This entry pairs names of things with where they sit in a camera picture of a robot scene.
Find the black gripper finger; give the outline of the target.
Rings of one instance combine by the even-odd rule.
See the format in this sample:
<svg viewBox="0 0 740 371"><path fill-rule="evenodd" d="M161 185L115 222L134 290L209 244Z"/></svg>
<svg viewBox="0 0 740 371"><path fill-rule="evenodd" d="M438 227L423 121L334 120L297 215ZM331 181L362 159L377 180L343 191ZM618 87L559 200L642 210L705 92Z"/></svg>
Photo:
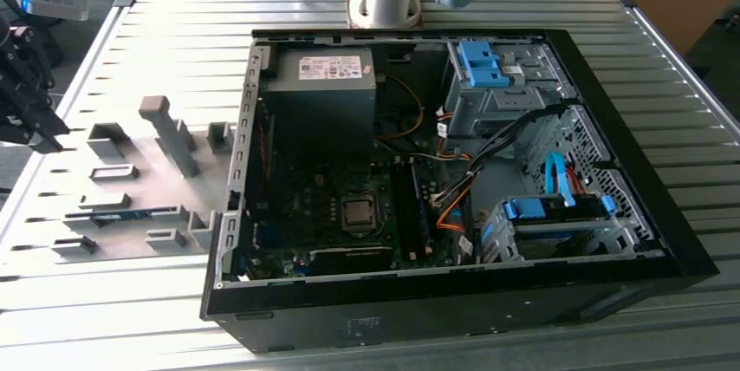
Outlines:
<svg viewBox="0 0 740 371"><path fill-rule="evenodd" d="M65 121L50 94L54 87L54 84L38 88L27 84L2 87L2 141L29 146L42 154L59 153L65 148L57 139L65 134Z"/></svg>
<svg viewBox="0 0 740 371"><path fill-rule="evenodd" d="M54 109L50 90L57 86L38 31L9 28L9 117L17 126L42 135L70 134Z"/></svg>

